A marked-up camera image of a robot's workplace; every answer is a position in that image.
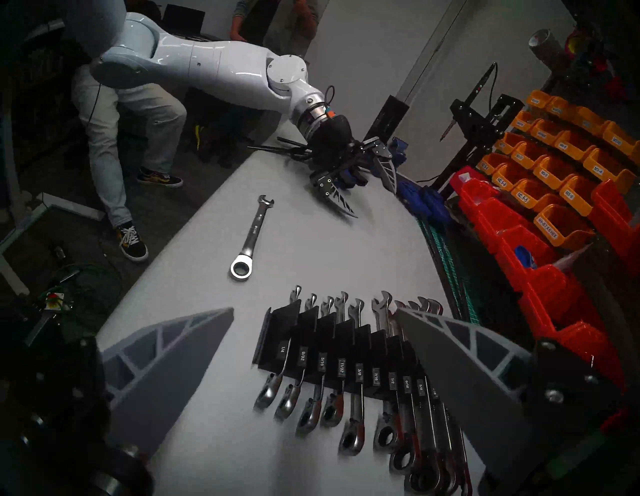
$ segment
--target blue object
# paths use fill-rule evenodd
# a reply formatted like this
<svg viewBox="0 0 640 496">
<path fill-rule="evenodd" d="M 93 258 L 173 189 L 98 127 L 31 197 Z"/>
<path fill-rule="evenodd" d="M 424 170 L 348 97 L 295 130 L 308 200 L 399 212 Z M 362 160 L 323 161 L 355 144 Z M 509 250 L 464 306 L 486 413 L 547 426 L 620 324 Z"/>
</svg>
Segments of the blue object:
<svg viewBox="0 0 640 496">
<path fill-rule="evenodd" d="M 516 246 L 515 249 L 513 250 L 513 253 L 516 254 L 516 257 L 518 258 L 518 260 L 520 261 L 520 263 L 522 264 L 522 266 L 525 269 L 537 269 L 538 268 L 538 266 L 536 265 L 536 262 L 533 259 L 533 256 L 531 255 L 530 251 L 527 250 L 524 246 L 522 246 L 522 245 Z"/>
</svg>

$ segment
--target shoe lace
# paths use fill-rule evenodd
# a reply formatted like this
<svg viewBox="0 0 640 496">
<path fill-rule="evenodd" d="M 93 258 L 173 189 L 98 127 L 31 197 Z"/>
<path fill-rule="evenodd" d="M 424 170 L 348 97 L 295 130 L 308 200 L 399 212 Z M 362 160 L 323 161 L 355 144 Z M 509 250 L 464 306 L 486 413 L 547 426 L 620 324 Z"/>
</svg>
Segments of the shoe lace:
<svg viewBox="0 0 640 496">
<path fill-rule="evenodd" d="M 122 232 L 122 240 L 120 240 L 120 244 L 128 244 L 131 246 L 132 244 L 136 244 L 138 241 L 138 233 L 136 232 L 135 226 L 125 227 L 120 229 Z"/>
</svg>

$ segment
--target open-end wrench head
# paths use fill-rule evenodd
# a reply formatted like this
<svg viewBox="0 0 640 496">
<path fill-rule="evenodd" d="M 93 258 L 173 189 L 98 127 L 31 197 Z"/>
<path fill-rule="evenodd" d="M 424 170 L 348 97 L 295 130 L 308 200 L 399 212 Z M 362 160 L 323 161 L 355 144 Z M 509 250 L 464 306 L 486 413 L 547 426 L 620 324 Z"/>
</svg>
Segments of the open-end wrench head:
<svg viewBox="0 0 640 496">
<path fill-rule="evenodd" d="M 258 196 L 258 203 L 267 205 L 267 208 L 270 209 L 275 204 L 275 202 L 273 200 L 267 200 L 266 198 L 267 198 L 266 195 Z"/>
</svg>

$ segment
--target wrench size label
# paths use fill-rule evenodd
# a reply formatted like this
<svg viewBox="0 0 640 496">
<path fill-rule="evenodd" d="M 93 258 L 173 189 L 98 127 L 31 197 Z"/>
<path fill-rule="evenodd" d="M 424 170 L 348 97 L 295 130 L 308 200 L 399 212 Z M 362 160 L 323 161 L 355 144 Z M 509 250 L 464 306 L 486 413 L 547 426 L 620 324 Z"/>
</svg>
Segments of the wrench size label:
<svg viewBox="0 0 640 496">
<path fill-rule="evenodd" d="M 278 360 L 284 360 L 287 358 L 287 347 L 289 346 L 289 341 L 280 341 L 278 345 L 278 356 L 276 358 Z"/>
<path fill-rule="evenodd" d="M 427 390 L 424 387 L 424 380 L 418 379 L 415 384 L 418 386 L 418 396 L 427 396 Z"/>
<path fill-rule="evenodd" d="M 300 346 L 300 351 L 298 352 L 298 367 L 306 367 L 307 366 L 307 357 L 309 356 L 309 347 L 308 346 Z"/>
<path fill-rule="evenodd" d="M 326 353 L 318 353 L 318 372 L 326 372 Z"/>
<path fill-rule="evenodd" d="M 380 369 L 373 369 L 371 373 L 373 375 L 373 385 L 382 386 L 382 384 L 380 383 Z"/>
<path fill-rule="evenodd" d="M 407 394 L 411 394 L 411 377 L 403 376 L 402 377 L 402 386 L 404 388 L 404 392 Z"/>
<path fill-rule="evenodd" d="M 356 382 L 364 382 L 364 364 L 356 364 Z"/>
<path fill-rule="evenodd" d="M 395 372 L 389 372 L 389 390 L 391 391 L 397 391 L 398 390 L 398 383 L 396 380 L 396 373 Z"/>
<path fill-rule="evenodd" d="M 347 376 L 347 359 L 338 358 L 338 377 L 345 378 Z"/>
</svg>

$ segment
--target wrench handle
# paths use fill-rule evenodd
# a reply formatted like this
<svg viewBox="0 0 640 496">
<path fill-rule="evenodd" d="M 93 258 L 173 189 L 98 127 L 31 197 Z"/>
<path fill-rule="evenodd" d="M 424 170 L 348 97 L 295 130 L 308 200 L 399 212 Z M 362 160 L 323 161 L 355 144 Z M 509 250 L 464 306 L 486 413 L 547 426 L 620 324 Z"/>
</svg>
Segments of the wrench handle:
<svg viewBox="0 0 640 496">
<path fill-rule="evenodd" d="M 258 241 L 260 228 L 262 227 L 262 222 L 264 222 L 264 215 L 267 213 L 268 208 L 269 207 L 265 204 L 260 204 L 258 206 L 258 211 L 256 212 L 255 217 L 253 219 L 253 224 L 251 225 L 249 234 L 247 234 L 246 236 L 246 240 L 244 241 L 244 246 L 240 251 L 241 255 L 246 255 L 247 257 L 253 257 L 253 249 L 255 248 L 255 242 Z"/>
</svg>

